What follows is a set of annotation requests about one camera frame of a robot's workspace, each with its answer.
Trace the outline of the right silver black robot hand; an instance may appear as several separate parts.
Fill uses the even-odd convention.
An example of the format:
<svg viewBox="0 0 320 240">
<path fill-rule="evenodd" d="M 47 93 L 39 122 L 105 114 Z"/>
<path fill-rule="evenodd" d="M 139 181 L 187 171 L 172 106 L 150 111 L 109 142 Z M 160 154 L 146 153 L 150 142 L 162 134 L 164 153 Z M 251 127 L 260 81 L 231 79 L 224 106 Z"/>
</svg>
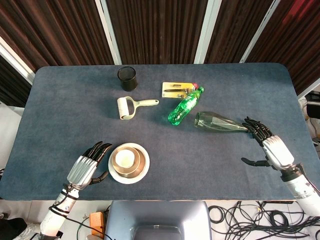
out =
<svg viewBox="0 0 320 240">
<path fill-rule="evenodd" d="M 265 153 L 265 160 L 252 161 L 243 157 L 241 160 L 244 163 L 253 167 L 272 167 L 276 171 L 284 171 L 293 165 L 294 156 L 278 135 L 274 135 L 260 121 L 248 116 L 244 121 L 242 125 L 248 129 Z"/>
</svg>

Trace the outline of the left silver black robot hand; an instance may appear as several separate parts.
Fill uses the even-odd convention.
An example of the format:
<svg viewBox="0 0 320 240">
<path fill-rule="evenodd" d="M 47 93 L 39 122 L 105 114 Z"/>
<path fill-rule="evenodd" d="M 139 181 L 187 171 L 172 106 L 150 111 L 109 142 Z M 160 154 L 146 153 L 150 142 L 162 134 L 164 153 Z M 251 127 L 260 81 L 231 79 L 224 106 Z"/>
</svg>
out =
<svg viewBox="0 0 320 240">
<path fill-rule="evenodd" d="M 73 189 L 81 191 L 89 185 L 94 185 L 102 182 L 109 174 L 106 170 L 99 177 L 93 177 L 98 165 L 105 157 L 107 151 L 111 148 L 111 143 L 97 142 L 94 146 L 87 149 L 72 166 L 67 176 L 67 191 Z"/>
</svg>

